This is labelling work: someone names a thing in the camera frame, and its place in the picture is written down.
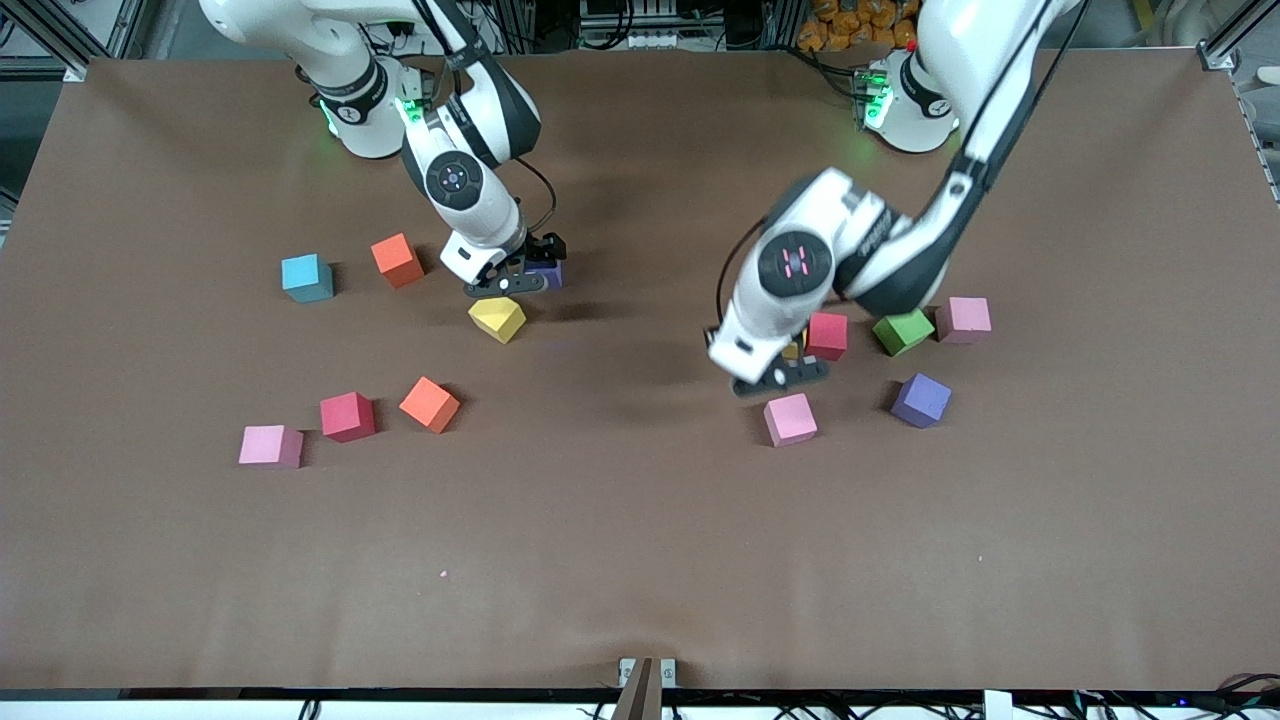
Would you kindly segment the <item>pink foam cube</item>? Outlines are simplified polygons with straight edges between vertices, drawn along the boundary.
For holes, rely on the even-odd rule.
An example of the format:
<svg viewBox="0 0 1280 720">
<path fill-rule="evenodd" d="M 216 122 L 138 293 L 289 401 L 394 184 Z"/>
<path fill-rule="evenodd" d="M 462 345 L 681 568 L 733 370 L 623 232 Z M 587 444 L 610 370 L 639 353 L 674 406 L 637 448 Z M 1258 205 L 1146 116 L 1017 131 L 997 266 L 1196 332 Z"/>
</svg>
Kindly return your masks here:
<svg viewBox="0 0 1280 720">
<path fill-rule="evenodd" d="M 975 345 L 993 333 L 989 304 L 983 297 L 946 299 L 934 313 L 937 340 L 950 345 Z"/>
<path fill-rule="evenodd" d="M 805 393 L 768 401 L 764 406 L 764 419 L 771 443 L 776 448 L 808 441 L 818 433 L 817 420 Z"/>
<path fill-rule="evenodd" d="M 256 425 L 243 429 L 238 464 L 298 469 L 305 434 L 287 425 Z"/>
</svg>

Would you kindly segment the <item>red foam cube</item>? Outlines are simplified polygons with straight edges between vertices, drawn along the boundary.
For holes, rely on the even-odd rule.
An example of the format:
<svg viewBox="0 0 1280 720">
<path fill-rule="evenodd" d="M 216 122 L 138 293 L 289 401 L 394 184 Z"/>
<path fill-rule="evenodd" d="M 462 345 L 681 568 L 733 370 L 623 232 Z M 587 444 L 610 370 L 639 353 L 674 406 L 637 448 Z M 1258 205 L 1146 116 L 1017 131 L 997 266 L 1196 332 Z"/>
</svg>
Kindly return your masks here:
<svg viewBox="0 0 1280 720">
<path fill-rule="evenodd" d="M 805 355 L 837 363 L 849 350 L 849 318 L 814 313 L 806 328 Z"/>
<path fill-rule="evenodd" d="M 334 442 L 346 443 L 378 433 L 374 402 L 360 392 L 324 398 L 319 411 L 321 434 Z"/>
</svg>

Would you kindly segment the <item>orange foam cube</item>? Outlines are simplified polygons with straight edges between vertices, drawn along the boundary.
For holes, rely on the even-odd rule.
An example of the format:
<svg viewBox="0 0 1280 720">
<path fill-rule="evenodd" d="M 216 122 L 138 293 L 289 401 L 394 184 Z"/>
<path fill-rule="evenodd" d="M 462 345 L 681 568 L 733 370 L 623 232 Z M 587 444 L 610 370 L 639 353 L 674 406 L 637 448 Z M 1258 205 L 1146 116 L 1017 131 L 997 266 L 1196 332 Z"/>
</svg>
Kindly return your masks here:
<svg viewBox="0 0 1280 720">
<path fill-rule="evenodd" d="M 378 272 L 394 290 L 404 288 L 425 277 L 416 249 L 404 233 L 387 237 L 371 247 Z"/>
<path fill-rule="evenodd" d="M 421 375 L 398 409 L 434 434 L 443 434 L 461 409 L 461 401 L 444 386 Z"/>
</svg>

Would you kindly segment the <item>green foam cube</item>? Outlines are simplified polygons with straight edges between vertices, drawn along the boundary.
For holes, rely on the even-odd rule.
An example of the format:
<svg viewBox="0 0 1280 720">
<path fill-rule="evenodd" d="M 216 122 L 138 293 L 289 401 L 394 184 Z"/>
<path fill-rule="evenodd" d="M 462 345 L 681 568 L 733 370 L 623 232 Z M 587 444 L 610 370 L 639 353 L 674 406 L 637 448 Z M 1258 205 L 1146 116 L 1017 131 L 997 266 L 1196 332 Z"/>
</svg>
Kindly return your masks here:
<svg viewBox="0 0 1280 720">
<path fill-rule="evenodd" d="M 916 347 L 936 332 L 934 324 L 920 307 L 910 313 L 882 316 L 872 327 L 884 352 L 896 357 Z"/>
</svg>

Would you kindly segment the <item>cyan foam cube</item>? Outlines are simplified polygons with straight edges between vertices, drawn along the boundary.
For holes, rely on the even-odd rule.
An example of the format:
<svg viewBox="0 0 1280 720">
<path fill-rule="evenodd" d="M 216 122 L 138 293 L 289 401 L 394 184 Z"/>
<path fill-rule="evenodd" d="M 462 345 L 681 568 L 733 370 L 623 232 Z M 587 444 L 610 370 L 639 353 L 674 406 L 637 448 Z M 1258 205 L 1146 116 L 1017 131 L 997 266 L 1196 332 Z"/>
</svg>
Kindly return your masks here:
<svg viewBox="0 0 1280 720">
<path fill-rule="evenodd" d="M 335 295 L 333 270 L 315 252 L 283 259 L 280 273 L 283 291 L 298 304 L 319 302 Z"/>
</svg>

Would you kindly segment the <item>pile of orange objects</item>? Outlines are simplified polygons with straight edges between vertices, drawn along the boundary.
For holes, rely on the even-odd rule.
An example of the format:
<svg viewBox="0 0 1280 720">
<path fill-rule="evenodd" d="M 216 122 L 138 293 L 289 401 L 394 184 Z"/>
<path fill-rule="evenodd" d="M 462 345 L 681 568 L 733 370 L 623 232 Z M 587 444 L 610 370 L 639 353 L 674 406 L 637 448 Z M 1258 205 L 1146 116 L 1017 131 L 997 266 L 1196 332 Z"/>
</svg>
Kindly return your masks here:
<svg viewBox="0 0 1280 720">
<path fill-rule="evenodd" d="M 916 46 L 922 0 L 809 0 L 795 45 L 804 53 L 836 53 L 861 44 Z"/>
</svg>

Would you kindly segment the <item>metal table edge bracket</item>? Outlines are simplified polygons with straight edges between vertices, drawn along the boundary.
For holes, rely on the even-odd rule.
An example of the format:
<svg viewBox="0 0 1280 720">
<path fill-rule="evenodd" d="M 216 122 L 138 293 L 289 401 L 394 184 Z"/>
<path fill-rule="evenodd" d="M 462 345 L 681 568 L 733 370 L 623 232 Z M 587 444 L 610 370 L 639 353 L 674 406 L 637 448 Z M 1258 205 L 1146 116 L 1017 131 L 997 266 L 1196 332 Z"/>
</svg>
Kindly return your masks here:
<svg viewBox="0 0 1280 720">
<path fill-rule="evenodd" d="M 666 720 L 663 693 L 677 688 L 675 659 L 623 659 L 622 689 L 611 720 Z"/>
</svg>

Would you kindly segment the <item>aluminium frame post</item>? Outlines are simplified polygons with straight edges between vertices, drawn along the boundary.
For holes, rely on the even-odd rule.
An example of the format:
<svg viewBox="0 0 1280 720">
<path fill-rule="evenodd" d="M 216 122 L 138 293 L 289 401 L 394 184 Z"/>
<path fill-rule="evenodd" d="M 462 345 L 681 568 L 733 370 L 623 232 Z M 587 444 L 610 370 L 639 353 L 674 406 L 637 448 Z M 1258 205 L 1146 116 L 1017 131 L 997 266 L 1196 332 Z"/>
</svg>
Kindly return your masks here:
<svg viewBox="0 0 1280 720">
<path fill-rule="evenodd" d="M 1235 12 L 1196 45 L 1202 69 L 1235 70 L 1238 46 L 1275 12 L 1280 12 L 1280 0 L 1240 0 Z"/>
<path fill-rule="evenodd" d="M 147 0 L 0 0 L 0 79 L 82 81 L 124 58 Z"/>
</svg>

